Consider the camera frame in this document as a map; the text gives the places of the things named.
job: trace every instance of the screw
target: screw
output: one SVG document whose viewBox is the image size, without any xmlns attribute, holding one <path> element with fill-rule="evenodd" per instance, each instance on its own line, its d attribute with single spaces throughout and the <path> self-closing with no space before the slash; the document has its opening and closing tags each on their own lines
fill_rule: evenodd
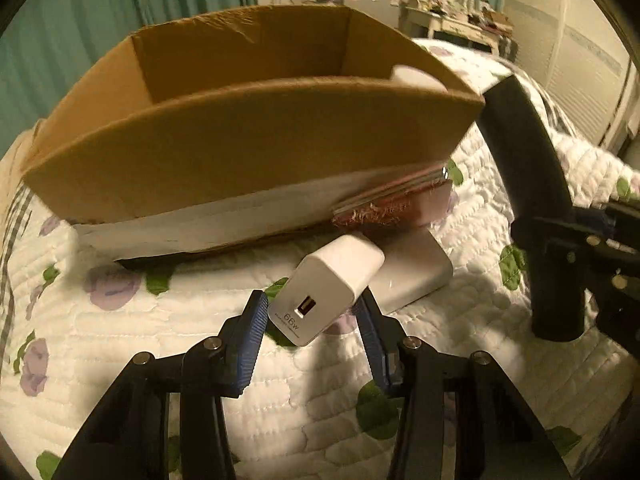
<svg viewBox="0 0 640 480">
<path fill-rule="evenodd" d="M 138 352 L 133 356 L 133 364 L 135 365 L 146 365 L 151 359 L 151 354 L 149 352 Z"/>
<path fill-rule="evenodd" d="M 471 358 L 478 363 L 479 365 L 487 365 L 494 359 L 491 357 L 491 354 L 485 352 L 484 350 L 479 350 L 478 352 L 473 352 L 471 354 Z"/>
<path fill-rule="evenodd" d="M 624 276 L 622 276 L 621 274 L 616 274 L 612 279 L 611 279 L 611 284 L 617 289 L 617 290 L 625 290 L 626 289 L 626 284 L 628 283 L 628 281 L 626 280 L 626 278 Z"/>
<path fill-rule="evenodd" d="M 222 346 L 222 339 L 218 336 L 207 337 L 204 340 L 204 348 L 207 350 L 217 350 Z"/>
<path fill-rule="evenodd" d="M 602 240 L 600 240 L 597 236 L 594 235 L 589 235 L 587 236 L 587 243 L 591 246 L 591 247 L 597 247 L 600 245 L 600 242 Z"/>
<path fill-rule="evenodd" d="M 422 341 L 420 340 L 420 338 L 411 335 L 409 337 L 405 337 L 404 339 L 402 339 L 402 344 L 406 348 L 410 348 L 411 350 L 415 350 L 416 348 L 420 348 L 420 346 L 422 345 Z"/>
</svg>

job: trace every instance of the white charger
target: white charger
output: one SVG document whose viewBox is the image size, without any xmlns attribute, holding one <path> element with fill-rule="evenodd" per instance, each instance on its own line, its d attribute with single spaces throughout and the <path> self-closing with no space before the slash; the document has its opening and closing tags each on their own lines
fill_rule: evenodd
<svg viewBox="0 0 640 480">
<path fill-rule="evenodd" d="M 269 319 L 295 345 L 306 346 L 354 305 L 385 261 L 361 235 L 343 235 L 308 254 L 268 309 Z"/>
</svg>

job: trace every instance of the green leaf pattern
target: green leaf pattern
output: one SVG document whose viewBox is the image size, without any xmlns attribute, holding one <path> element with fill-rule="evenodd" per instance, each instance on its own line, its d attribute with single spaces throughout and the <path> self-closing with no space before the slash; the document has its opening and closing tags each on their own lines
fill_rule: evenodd
<svg viewBox="0 0 640 480">
<path fill-rule="evenodd" d="M 40 453 L 36 459 L 36 468 L 38 468 L 42 480 L 51 480 L 59 463 L 60 457 L 58 455 L 46 450 Z"/>
<path fill-rule="evenodd" d="M 270 286 L 264 289 L 264 293 L 267 298 L 269 298 L 269 303 L 273 301 L 278 293 L 282 290 L 282 287 L 285 283 L 287 283 L 288 278 L 280 278 L 277 282 L 271 283 Z M 297 348 L 289 339 L 275 326 L 271 319 L 267 320 L 267 328 L 264 330 L 265 335 L 267 335 L 276 345 L 282 346 L 283 348 L 295 349 Z"/>
<path fill-rule="evenodd" d="M 60 275 L 60 271 L 56 269 L 56 266 L 50 265 L 47 267 L 42 273 L 42 277 L 44 278 L 44 286 L 47 287 L 51 285 L 55 281 L 55 279 Z"/>
<path fill-rule="evenodd" d="M 31 341 L 33 341 L 34 339 L 36 339 L 36 331 L 35 330 L 33 330 L 27 336 L 27 339 L 24 340 L 24 343 L 22 344 L 22 346 L 20 348 L 18 348 L 18 355 L 16 356 L 15 361 L 14 361 L 14 374 L 15 375 L 20 373 L 20 363 L 24 359 L 24 354 L 27 351 L 27 346 L 29 346 L 29 343 Z"/>
<path fill-rule="evenodd" d="M 166 444 L 169 473 L 180 471 L 180 435 L 170 436 Z"/>
<path fill-rule="evenodd" d="M 640 196 L 633 192 L 629 181 L 623 176 L 621 176 L 616 182 L 616 191 L 620 198 L 627 200 L 640 200 Z"/>
<path fill-rule="evenodd" d="M 458 165 L 449 159 L 447 163 L 447 171 L 449 172 L 449 178 L 453 181 L 454 186 L 460 186 L 464 181 L 465 177 L 462 175 L 462 171 L 458 168 Z"/>
<path fill-rule="evenodd" d="M 554 443 L 554 446 L 556 446 L 561 456 L 569 453 L 574 447 L 580 444 L 582 440 L 582 437 L 575 433 L 574 430 L 565 428 L 564 426 L 556 426 L 550 430 L 546 430 L 546 436 Z"/>
<path fill-rule="evenodd" d="M 507 245 L 500 253 L 499 267 L 502 284 L 509 290 L 517 290 L 520 286 L 521 272 L 527 268 L 524 251 L 516 245 Z"/>
<path fill-rule="evenodd" d="M 356 418 L 360 429 L 376 440 L 392 438 L 398 431 L 402 399 L 388 398 L 374 381 L 358 393 Z"/>
<path fill-rule="evenodd" d="M 146 290 L 154 296 L 159 296 L 168 291 L 175 267 L 175 265 L 162 265 L 149 269 L 146 272 Z"/>
</svg>

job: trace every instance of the purple flower pattern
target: purple flower pattern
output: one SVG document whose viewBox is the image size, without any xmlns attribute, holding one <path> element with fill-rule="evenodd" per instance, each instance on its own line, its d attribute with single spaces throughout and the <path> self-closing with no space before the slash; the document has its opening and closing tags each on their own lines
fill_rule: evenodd
<svg viewBox="0 0 640 480">
<path fill-rule="evenodd" d="M 47 342 L 34 339 L 24 353 L 22 360 L 22 376 L 20 387 L 29 397 L 36 397 L 44 391 L 47 382 L 47 366 L 49 365 L 49 349 Z"/>
<path fill-rule="evenodd" d="M 453 56 L 453 52 L 447 50 L 446 48 L 442 48 L 441 46 L 430 46 L 429 52 L 431 52 L 434 56 Z"/>
<path fill-rule="evenodd" d="M 329 335 L 343 335 L 350 334 L 356 327 L 358 326 L 358 322 L 356 321 L 356 317 L 353 315 L 351 309 L 342 314 L 338 319 L 336 319 L 331 325 L 329 325 L 325 330 L 325 334 Z"/>
<path fill-rule="evenodd" d="M 31 314 L 33 313 L 33 307 L 36 304 L 36 301 L 38 301 L 40 299 L 40 296 L 42 296 L 42 293 L 44 292 L 44 289 L 46 288 L 46 285 L 43 283 L 41 285 L 38 285 L 36 288 L 34 288 L 31 291 L 31 297 L 29 298 L 29 304 L 27 305 L 27 321 L 31 320 Z"/>
<path fill-rule="evenodd" d="M 631 193 L 634 195 L 640 195 L 640 176 L 634 175 L 631 177 L 629 187 L 631 189 Z"/>
<path fill-rule="evenodd" d="M 569 173 L 569 169 L 571 165 L 569 164 L 569 159 L 566 158 L 564 153 L 558 153 L 558 159 L 560 160 L 560 167 L 562 168 L 562 172 L 566 175 Z"/>
<path fill-rule="evenodd" d="M 39 235 L 47 236 L 48 234 L 52 233 L 54 229 L 60 225 L 60 222 L 61 220 L 57 216 L 55 215 L 50 216 L 42 223 L 42 227 L 40 228 Z"/>
<path fill-rule="evenodd" d="M 106 265 L 89 271 L 84 291 L 89 300 L 103 310 L 118 310 L 138 291 L 142 277 L 124 267 Z"/>
<path fill-rule="evenodd" d="M 453 213 L 453 210 L 456 208 L 459 202 L 460 202 L 460 197 L 454 190 L 451 190 L 451 194 L 449 195 L 449 203 L 447 203 L 446 216 L 449 216 L 451 213 Z"/>
</svg>

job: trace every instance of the blue gripper pad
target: blue gripper pad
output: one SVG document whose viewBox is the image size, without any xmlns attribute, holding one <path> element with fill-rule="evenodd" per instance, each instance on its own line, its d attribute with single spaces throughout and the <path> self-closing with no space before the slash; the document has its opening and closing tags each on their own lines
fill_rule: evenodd
<svg viewBox="0 0 640 480">
<path fill-rule="evenodd" d="M 251 382 L 260 343 L 267 327 L 268 300 L 261 290 L 254 290 L 241 316 L 227 319 L 219 336 L 226 344 L 225 362 L 230 386 L 240 396 Z"/>
<path fill-rule="evenodd" d="M 402 396 L 404 371 L 398 348 L 406 337 L 402 325 L 382 315 L 369 287 L 358 298 L 355 313 L 373 380 L 387 395 Z"/>
<path fill-rule="evenodd" d="M 364 351 L 367 354 L 367 361 L 369 361 L 369 368 L 371 369 L 373 380 L 377 387 L 379 387 L 383 392 L 388 393 L 391 388 L 391 384 L 388 376 L 388 368 L 386 366 L 385 352 L 383 351 L 382 343 L 378 337 L 376 327 L 371 319 L 371 314 L 365 306 L 362 296 L 358 298 L 354 311 L 356 313 L 360 337 L 362 338 Z"/>
</svg>

